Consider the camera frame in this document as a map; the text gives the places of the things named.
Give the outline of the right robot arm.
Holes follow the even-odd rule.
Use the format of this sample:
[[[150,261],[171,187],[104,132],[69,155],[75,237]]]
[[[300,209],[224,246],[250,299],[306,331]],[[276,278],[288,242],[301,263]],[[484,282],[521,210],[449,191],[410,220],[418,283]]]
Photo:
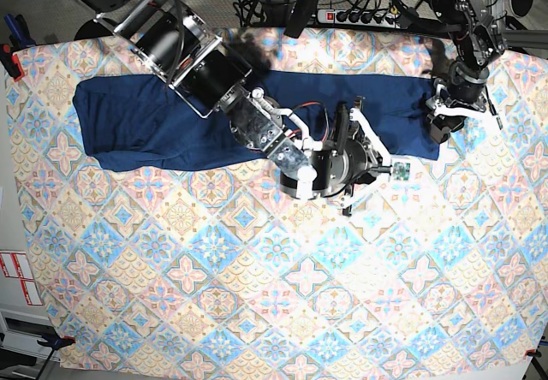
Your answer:
[[[339,197],[344,215],[358,185],[406,181],[366,118],[355,75],[272,71],[262,80],[248,56],[176,2],[131,44],[147,74],[96,77],[73,104],[84,151],[103,169],[201,171],[267,159],[293,199]]]

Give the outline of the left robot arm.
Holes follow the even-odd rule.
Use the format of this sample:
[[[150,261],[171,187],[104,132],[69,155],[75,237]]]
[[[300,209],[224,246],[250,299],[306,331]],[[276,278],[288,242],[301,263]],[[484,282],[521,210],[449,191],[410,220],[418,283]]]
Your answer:
[[[391,0],[412,25],[445,34],[457,56],[446,78],[434,81],[434,94],[426,100],[429,133],[442,144],[461,130],[467,119],[501,119],[490,100],[486,83],[489,66],[505,51],[499,19],[483,0]]]

